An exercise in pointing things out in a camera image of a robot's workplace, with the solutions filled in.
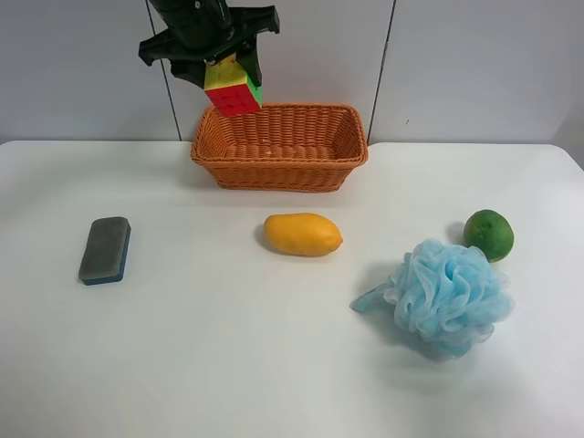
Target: red cube face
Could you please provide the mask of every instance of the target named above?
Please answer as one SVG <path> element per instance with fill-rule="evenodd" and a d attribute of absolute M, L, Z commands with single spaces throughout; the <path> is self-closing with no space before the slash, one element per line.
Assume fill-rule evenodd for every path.
<path fill-rule="evenodd" d="M 205 93 L 222 116 L 233 117 L 261 109 L 246 84 L 222 89 L 208 89 Z"/>

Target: sponge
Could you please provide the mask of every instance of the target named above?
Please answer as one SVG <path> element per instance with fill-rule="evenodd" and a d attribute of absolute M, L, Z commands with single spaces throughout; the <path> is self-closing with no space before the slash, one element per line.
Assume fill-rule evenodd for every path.
<path fill-rule="evenodd" d="M 235 55 L 226 57 L 214 66 L 207 66 L 204 92 L 219 113 L 226 117 L 262 108 L 261 86 L 254 85 L 244 68 L 235 60 Z"/>
<path fill-rule="evenodd" d="M 130 223 L 125 217 L 105 217 L 91 224 L 79 279 L 85 285 L 120 281 L 124 277 Z"/>

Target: blue mesh loofah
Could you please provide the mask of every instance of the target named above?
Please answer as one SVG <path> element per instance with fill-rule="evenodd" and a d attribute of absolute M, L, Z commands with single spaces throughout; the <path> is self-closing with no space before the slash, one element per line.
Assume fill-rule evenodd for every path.
<path fill-rule="evenodd" d="M 367 311 L 382 296 L 395 305 L 400 328 L 446 355 L 462 356 L 474 343 L 486 341 L 493 323 L 511 313 L 513 300 L 503 291 L 504 283 L 478 248 L 426 240 L 405 254 L 387 283 L 351 306 Z"/>

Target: yellow mango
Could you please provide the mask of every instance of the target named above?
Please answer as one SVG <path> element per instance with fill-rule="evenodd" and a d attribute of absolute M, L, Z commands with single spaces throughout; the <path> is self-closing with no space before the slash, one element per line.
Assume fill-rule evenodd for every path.
<path fill-rule="evenodd" d="M 336 225 L 313 213 L 269 216 L 264 235 L 275 249 L 295 256 L 325 256 L 343 242 Z"/>

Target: robotic arm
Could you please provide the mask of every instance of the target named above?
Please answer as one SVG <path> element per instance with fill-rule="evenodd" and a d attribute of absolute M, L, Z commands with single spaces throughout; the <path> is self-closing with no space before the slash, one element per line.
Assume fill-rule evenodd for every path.
<path fill-rule="evenodd" d="M 171 73 L 204 88 L 207 66 L 235 55 L 254 86 L 262 85 L 257 61 L 257 34 L 279 33 L 274 6 L 227 7 L 224 0 L 149 0 L 168 29 L 140 43 L 139 56 L 148 65 L 171 61 Z"/>

